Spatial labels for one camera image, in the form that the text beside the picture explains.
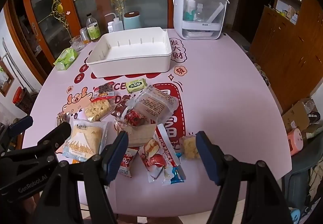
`pink container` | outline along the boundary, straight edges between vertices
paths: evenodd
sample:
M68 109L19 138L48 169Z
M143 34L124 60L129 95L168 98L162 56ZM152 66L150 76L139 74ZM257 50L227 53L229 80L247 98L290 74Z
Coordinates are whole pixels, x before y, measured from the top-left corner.
M290 149L290 155L295 155L297 152L301 151L303 148L303 139L301 131L296 128L287 134L288 144Z

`green snack package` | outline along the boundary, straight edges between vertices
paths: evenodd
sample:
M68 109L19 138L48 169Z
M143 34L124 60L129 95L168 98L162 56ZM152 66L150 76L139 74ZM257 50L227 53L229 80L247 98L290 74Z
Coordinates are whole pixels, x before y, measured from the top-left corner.
M58 71L67 70L77 57L78 54L73 48L66 48L54 62L54 65Z
M126 88L129 94L140 91L147 86L145 79L138 79L126 83Z

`white plastic bin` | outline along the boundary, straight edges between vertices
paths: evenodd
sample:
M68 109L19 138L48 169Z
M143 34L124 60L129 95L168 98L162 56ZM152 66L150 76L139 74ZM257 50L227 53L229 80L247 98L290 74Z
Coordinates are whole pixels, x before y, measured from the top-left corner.
M141 28L102 35L86 64L98 78L164 73L169 70L171 54L167 31Z
M174 29L183 39L217 39L228 0L173 0Z

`pink tablecloth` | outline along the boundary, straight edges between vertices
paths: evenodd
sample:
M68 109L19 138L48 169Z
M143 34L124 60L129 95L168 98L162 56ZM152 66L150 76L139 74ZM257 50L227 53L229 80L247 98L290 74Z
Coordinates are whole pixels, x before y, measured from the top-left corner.
M179 109L166 124L169 135L180 137L204 130L224 153L249 163L266 161L276 179L289 172L291 158L279 110L239 46L223 34L217 40L181 40L174 30L168 30L168 35L173 50L170 70L139 76L180 98ZM87 45L67 71L51 72L31 112L34 124L25 133L24 148L36 145L56 126L60 111L81 117L80 109L88 103L94 87L113 80L118 94L127 94L125 83L133 80L133 75L97 79L91 73L85 60L94 46ZM71 163L61 154L58 158ZM162 177L148 182L146 169L136 157L133 178L117 175L108 189L112 209L136 216L181 216L211 210L219 187L208 179L200 160L182 161L181 165L185 183L162 186ZM245 198L245 190L243 183L239 199ZM87 204L83 182L79 182L79 195L80 202Z

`bottle with green label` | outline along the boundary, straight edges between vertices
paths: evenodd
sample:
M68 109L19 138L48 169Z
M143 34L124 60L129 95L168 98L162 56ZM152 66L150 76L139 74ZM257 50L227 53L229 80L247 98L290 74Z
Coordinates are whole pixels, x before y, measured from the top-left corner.
M98 21L92 17L92 14L87 14L88 17L86 21L86 28L88 29L88 34L90 35L91 41L96 42L100 39L101 33L98 25Z

